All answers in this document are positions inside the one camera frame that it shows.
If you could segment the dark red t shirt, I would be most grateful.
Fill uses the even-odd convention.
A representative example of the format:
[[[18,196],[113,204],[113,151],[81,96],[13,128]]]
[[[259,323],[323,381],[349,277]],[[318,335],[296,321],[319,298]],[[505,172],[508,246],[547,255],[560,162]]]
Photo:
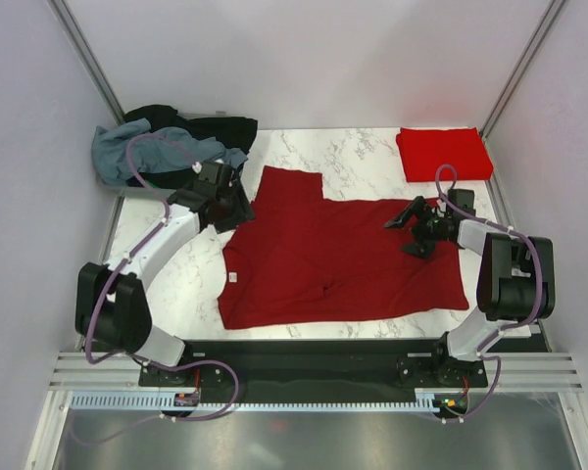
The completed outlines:
[[[318,173],[264,168],[254,220],[222,251],[225,329],[468,309],[457,246],[417,258],[402,250],[409,230],[386,227],[408,201],[332,201],[322,187]]]

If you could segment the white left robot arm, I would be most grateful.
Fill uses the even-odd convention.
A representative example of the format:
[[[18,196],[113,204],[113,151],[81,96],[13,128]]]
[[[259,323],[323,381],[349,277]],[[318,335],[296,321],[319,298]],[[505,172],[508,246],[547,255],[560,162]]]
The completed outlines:
[[[163,214],[122,255],[80,269],[74,323],[90,364],[125,353],[161,369],[175,385],[194,377],[196,363],[185,342],[154,324],[147,291],[175,254],[206,228],[227,232],[253,219],[254,212],[239,170],[206,162],[192,171],[189,182],[169,194],[146,185]]]

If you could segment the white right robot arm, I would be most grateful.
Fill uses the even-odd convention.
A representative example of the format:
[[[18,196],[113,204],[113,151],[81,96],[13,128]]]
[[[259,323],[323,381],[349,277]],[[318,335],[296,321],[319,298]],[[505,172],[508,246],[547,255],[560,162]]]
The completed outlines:
[[[506,333],[555,308],[553,242],[477,217],[471,190],[450,189],[438,206],[418,196],[384,227],[408,228],[413,240],[402,251],[416,258],[431,259],[443,241],[481,256],[476,308],[436,342],[428,363],[440,385],[477,379],[484,355]]]

